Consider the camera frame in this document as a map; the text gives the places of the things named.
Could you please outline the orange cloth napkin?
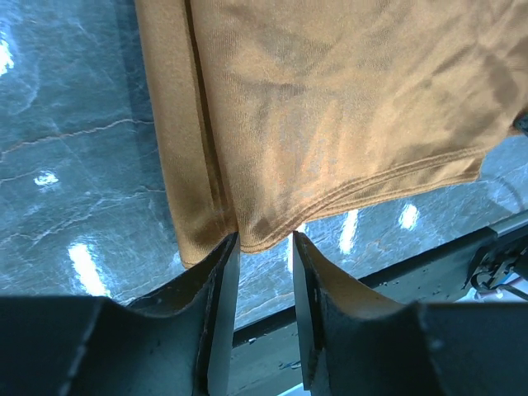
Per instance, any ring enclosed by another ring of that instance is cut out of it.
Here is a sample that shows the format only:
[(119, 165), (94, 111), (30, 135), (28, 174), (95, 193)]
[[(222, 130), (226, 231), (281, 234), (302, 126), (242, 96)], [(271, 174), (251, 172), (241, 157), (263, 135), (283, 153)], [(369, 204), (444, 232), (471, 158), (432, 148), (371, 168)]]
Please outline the orange cloth napkin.
[(527, 112), (524, 1), (138, 1), (181, 262), (479, 177)]

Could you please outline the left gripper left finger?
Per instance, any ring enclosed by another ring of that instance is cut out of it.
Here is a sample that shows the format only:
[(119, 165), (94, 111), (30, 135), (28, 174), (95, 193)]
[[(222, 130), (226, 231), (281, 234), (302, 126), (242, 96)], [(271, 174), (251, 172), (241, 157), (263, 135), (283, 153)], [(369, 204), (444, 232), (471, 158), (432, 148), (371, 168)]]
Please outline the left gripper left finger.
[(233, 233), (127, 306), (98, 299), (69, 395), (225, 395), (240, 269)]

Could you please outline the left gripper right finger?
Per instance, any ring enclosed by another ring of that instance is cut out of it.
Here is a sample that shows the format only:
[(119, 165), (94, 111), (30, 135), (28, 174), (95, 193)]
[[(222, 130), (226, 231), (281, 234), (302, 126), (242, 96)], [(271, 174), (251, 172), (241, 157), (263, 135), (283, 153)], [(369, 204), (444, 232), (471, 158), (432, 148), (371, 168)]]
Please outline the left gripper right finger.
[(295, 315), (312, 395), (441, 395), (418, 304), (387, 298), (295, 232)]

